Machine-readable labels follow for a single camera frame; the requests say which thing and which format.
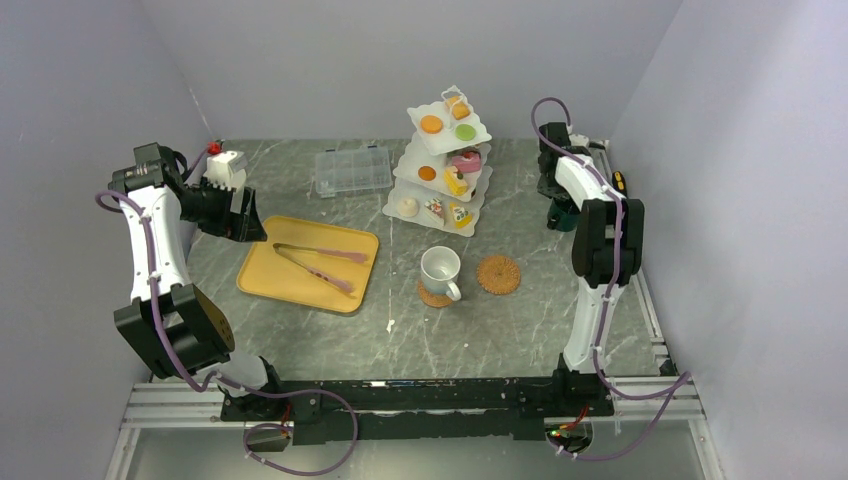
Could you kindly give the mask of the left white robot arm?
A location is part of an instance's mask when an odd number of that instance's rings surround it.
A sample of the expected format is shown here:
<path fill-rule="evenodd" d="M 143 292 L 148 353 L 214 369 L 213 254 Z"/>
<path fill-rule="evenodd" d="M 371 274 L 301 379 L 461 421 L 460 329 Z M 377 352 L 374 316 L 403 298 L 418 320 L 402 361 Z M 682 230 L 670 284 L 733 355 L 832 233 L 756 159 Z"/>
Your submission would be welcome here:
<path fill-rule="evenodd" d="M 264 242 L 256 195 L 246 184 L 243 153 L 212 143 L 197 163 L 153 142 L 134 149 L 132 166 L 113 172 L 95 201 L 126 220 L 133 257 L 128 306 L 116 310 L 118 332 L 151 373 L 180 378 L 196 391 L 216 383 L 230 397 L 248 396 L 264 420 L 279 417 L 287 392 L 262 357 L 238 351 L 225 314 L 191 280 L 183 227 L 240 243 Z"/>

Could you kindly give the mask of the tan waffle round cookie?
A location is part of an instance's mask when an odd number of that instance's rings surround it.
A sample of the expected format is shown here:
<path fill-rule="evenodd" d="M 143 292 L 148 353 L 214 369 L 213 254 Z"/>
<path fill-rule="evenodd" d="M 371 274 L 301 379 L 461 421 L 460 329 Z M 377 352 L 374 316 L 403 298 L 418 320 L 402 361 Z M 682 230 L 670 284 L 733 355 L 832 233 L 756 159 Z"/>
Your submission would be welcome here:
<path fill-rule="evenodd" d="M 424 133 L 438 134 L 444 128 L 442 119 L 435 115 L 424 115 L 420 118 L 419 126 Z"/>

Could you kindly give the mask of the yellow square biscuit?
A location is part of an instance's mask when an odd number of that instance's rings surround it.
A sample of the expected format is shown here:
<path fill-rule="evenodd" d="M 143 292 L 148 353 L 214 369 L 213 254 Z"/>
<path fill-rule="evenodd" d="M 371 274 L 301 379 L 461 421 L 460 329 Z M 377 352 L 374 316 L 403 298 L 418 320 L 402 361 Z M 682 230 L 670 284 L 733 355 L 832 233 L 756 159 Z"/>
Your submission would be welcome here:
<path fill-rule="evenodd" d="M 471 107 L 463 96 L 452 96 L 445 100 L 446 108 L 454 120 L 462 120 L 472 113 Z"/>

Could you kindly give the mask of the yellow serving tray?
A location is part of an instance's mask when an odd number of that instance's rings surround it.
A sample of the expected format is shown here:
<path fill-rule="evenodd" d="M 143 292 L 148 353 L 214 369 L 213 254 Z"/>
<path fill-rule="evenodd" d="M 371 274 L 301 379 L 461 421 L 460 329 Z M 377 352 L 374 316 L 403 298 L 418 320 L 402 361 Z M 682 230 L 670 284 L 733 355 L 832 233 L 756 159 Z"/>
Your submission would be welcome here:
<path fill-rule="evenodd" d="M 379 249 L 375 234 L 284 216 L 267 219 L 264 228 L 268 240 L 253 244 L 237 277 L 241 291 L 343 314 L 360 307 Z M 324 262 L 329 273 L 352 283 L 354 292 L 344 294 L 277 255 L 273 243 L 362 252 L 368 260 L 357 264 L 296 252 L 306 260 Z"/>

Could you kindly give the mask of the cream triangle cake slice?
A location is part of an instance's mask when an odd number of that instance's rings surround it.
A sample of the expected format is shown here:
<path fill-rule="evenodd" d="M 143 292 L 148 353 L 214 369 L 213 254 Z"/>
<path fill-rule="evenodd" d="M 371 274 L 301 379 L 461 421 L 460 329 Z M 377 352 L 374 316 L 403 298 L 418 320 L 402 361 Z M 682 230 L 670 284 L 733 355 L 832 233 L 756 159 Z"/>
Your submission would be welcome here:
<path fill-rule="evenodd" d="M 450 204 L 450 215 L 454 227 L 458 230 L 470 226 L 473 222 L 472 213 L 466 207 L 456 203 Z"/>

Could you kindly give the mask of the white three-tier dessert stand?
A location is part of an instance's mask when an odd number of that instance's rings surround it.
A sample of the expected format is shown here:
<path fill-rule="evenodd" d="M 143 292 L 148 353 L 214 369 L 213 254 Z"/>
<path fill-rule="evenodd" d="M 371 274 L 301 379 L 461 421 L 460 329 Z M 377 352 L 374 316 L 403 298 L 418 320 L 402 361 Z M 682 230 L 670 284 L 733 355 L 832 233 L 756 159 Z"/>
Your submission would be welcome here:
<path fill-rule="evenodd" d="M 469 117 L 462 120 L 454 120 L 448 112 L 445 100 L 452 96 L 463 96 L 472 109 Z M 417 224 L 422 227 L 433 228 L 442 232 L 452 233 L 463 237 L 471 237 L 475 233 L 475 226 L 479 222 L 485 194 L 490 184 L 493 169 L 487 165 L 488 156 L 491 152 L 490 141 L 492 135 L 475 111 L 474 106 L 467 95 L 456 85 L 453 85 L 440 94 L 440 99 L 429 104 L 422 104 L 407 109 L 407 114 L 415 128 L 409 143 L 400 155 L 398 163 L 392 174 L 394 186 L 388 194 L 387 203 L 382 208 L 382 213 L 388 217 Z M 420 118 L 424 115 L 435 115 L 442 119 L 443 130 L 438 134 L 424 133 L 420 126 Z M 454 129 L 459 124 L 470 124 L 477 130 L 477 137 L 470 142 L 463 142 L 456 138 Z M 476 150 L 482 157 L 482 169 L 475 173 L 464 175 L 468 183 L 468 191 L 459 197 L 454 197 L 446 188 L 443 172 L 451 165 L 451 158 L 455 155 L 469 150 Z M 437 171 L 437 177 L 430 182 L 422 181 L 417 171 L 422 166 L 430 166 Z M 415 198 L 419 203 L 419 212 L 414 218 L 401 217 L 395 208 L 398 200 L 403 197 Z M 444 207 L 445 224 L 437 226 L 424 213 L 424 204 L 431 198 L 440 198 Z M 470 226 L 458 230 L 454 227 L 450 215 L 450 204 L 456 203 L 466 207 L 473 215 Z"/>

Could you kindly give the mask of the yellow cake piece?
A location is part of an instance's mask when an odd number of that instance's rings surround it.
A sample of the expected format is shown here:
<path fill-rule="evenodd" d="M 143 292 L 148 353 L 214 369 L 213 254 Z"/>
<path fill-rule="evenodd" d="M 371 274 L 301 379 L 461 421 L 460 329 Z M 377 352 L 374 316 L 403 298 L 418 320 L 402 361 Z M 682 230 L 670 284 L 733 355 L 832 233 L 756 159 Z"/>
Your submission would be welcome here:
<path fill-rule="evenodd" d="M 454 197 L 464 195 L 468 189 L 468 183 L 465 180 L 464 174 L 456 166 L 449 166 L 444 169 L 443 178 L 446 188 Z"/>

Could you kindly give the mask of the pink cake with cherry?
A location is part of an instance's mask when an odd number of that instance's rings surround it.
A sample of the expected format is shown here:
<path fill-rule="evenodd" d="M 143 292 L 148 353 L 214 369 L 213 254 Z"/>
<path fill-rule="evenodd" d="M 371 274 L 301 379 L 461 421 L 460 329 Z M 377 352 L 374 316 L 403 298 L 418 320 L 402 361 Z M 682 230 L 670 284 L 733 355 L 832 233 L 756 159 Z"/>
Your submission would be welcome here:
<path fill-rule="evenodd" d="M 451 165 L 463 175 L 475 173 L 482 169 L 482 157 L 476 150 L 469 150 L 451 158 Z"/>

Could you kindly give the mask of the white blue mug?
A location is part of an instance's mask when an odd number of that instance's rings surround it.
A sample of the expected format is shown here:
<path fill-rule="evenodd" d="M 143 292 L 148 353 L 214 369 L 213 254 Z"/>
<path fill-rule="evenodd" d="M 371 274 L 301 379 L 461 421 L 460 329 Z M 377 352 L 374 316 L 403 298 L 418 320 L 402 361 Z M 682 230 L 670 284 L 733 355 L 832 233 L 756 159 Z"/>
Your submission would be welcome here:
<path fill-rule="evenodd" d="M 457 279 L 461 271 L 458 254 L 446 246 L 426 250 L 420 260 L 420 280 L 431 294 L 443 295 L 451 301 L 462 299 Z"/>

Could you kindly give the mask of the white round cupcake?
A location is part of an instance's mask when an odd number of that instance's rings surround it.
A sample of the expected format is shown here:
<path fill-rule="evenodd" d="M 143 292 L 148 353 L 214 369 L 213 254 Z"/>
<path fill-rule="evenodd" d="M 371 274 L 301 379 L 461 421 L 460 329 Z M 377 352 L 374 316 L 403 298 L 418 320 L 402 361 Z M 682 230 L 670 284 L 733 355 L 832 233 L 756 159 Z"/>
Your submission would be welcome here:
<path fill-rule="evenodd" d="M 419 212 L 419 203 L 415 198 L 403 197 L 395 205 L 397 213 L 403 218 L 414 218 Z"/>

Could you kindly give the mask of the pink handled tongs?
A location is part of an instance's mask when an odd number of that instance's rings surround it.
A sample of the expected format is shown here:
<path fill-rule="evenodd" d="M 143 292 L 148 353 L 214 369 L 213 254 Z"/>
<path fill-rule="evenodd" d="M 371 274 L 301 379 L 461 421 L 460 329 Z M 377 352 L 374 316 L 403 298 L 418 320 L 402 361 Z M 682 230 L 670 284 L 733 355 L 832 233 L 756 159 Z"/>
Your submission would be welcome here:
<path fill-rule="evenodd" d="M 323 257 L 344 259 L 348 263 L 364 264 L 368 260 L 368 256 L 362 252 L 300 246 L 288 243 L 273 243 L 272 249 L 277 255 L 292 262 L 294 265 L 297 265 L 298 267 L 307 271 L 310 275 L 316 277 L 317 279 L 323 281 L 328 285 L 333 286 L 344 294 L 350 294 L 354 292 L 354 286 L 352 283 L 329 273 L 326 270 L 326 265 L 324 262 L 318 261 L 317 259 L 314 259 L 312 261 L 306 260 L 305 258 L 301 258 L 300 256 L 296 255 L 296 252 L 309 252 Z"/>

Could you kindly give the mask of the white triangle cake slice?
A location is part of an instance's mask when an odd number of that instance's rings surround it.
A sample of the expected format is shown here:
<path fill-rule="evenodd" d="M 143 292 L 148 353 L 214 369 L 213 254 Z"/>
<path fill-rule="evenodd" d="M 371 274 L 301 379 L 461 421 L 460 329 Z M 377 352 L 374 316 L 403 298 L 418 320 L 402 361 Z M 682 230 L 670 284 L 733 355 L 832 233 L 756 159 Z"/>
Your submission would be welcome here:
<path fill-rule="evenodd" d="M 427 200 L 424 204 L 424 213 L 435 225 L 443 226 L 445 224 L 444 207 L 440 198 Z"/>

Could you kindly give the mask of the green round macaron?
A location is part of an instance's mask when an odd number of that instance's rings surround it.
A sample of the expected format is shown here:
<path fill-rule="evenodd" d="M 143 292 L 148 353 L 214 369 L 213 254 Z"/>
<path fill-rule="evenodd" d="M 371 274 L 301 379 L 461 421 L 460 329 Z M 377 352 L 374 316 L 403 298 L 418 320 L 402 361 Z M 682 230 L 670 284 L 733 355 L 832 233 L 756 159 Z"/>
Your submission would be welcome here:
<path fill-rule="evenodd" d="M 463 142 L 470 142 L 477 137 L 477 130 L 470 124 L 459 124 L 454 129 L 456 138 Z"/>

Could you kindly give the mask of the orange round cookie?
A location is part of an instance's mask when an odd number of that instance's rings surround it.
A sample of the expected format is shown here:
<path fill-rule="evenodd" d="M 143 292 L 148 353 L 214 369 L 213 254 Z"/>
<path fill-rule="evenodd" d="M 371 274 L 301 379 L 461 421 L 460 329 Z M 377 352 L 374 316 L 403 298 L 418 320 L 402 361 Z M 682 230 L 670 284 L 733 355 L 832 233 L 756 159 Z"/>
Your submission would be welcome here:
<path fill-rule="evenodd" d="M 417 175 L 422 181 L 430 182 L 437 177 L 437 171 L 430 166 L 422 166 L 418 169 Z"/>

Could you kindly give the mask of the dark green mug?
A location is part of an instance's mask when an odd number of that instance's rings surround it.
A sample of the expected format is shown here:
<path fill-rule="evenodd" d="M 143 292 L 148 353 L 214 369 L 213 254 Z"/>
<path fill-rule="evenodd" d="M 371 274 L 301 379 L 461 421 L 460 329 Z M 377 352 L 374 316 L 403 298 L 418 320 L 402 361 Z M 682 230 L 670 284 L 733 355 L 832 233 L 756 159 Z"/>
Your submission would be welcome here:
<path fill-rule="evenodd" d="M 571 199 L 551 201 L 547 212 L 546 227 L 559 232 L 571 232 L 579 222 L 580 209 Z"/>

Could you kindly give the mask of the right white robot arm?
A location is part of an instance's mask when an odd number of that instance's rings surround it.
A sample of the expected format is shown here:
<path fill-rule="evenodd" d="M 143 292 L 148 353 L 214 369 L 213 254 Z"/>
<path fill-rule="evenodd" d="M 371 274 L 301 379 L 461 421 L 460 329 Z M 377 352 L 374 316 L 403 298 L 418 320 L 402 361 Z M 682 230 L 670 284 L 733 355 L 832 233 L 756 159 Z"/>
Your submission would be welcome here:
<path fill-rule="evenodd" d="M 539 192 L 575 218 L 571 263 L 579 277 L 574 324 L 563 359 L 571 371 L 595 374 L 605 366 L 604 347 L 615 306 L 641 268 L 644 204 L 610 182 L 565 122 L 537 130 Z"/>

